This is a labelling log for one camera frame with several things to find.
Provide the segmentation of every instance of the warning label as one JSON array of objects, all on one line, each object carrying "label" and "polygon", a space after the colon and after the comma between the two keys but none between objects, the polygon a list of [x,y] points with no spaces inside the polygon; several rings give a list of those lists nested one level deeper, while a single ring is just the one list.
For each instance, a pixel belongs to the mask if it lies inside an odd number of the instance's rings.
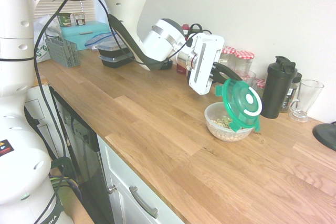
[{"label": "warning label", "polygon": [[13,147],[10,145],[7,139],[0,141],[0,157],[9,152],[12,152],[13,150]]}]

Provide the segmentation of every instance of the drinking glass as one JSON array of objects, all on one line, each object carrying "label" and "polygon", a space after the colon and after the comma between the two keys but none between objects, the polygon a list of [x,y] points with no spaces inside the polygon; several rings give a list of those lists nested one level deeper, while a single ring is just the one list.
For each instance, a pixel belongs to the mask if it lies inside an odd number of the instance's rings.
[{"label": "drinking glass", "polygon": [[253,87],[257,75],[252,71],[245,71],[245,70],[235,70],[236,74],[242,78],[250,87]]},{"label": "drinking glass", "polygon": [[297,98],[289,106],[291,111],[289,116],[299,122],[308,122],[308,110],[312,107],[323,88],[324,85],[319,81],[301,80]]}]

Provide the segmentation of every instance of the cabinet handle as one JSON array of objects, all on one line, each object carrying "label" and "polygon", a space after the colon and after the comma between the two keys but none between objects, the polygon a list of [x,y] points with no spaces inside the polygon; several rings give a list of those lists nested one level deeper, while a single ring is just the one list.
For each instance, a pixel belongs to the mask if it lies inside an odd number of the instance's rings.
[{"label": "cabinet handle", "polygon": [[139,203],[139,205],[145,210],[150,216],[152,216],[154,219],[157,218],[157,208],[150,208],[140,197],[137,195],[138,188],[136,186],[130,186],[130,191],[135,200]]},{"label": "cabinet handle", "polygon": [[113,194],[114,190],[116,190],[116,189],[117,189],[117,187],[115,185],[113,185],[113,186],[107,188],[107,192],[109,194]]}]

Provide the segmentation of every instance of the black shaker bottle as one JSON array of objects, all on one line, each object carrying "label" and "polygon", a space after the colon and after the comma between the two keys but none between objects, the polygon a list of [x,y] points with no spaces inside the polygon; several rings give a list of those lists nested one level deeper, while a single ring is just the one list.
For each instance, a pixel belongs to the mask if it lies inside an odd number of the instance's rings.
[{"label": "black shaker bottle", "polygon": [[278,117],[289,86],[298,72],[295,62],[283,56],[276,58],[276,62],[268,66],[268,76],[261,100],[263,107],[261,115],[270,119]]}]

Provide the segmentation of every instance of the dishwasher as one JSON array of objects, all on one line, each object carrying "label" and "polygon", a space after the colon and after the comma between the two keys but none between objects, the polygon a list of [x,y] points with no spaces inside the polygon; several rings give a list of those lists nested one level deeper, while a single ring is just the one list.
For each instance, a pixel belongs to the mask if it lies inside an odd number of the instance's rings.
[{"label": "dishwasher", "polygon": [[69,158],[79,180],[81,202],[95,223],[114,224],[97,134],[53,88],[50,90],[70,142]]}]

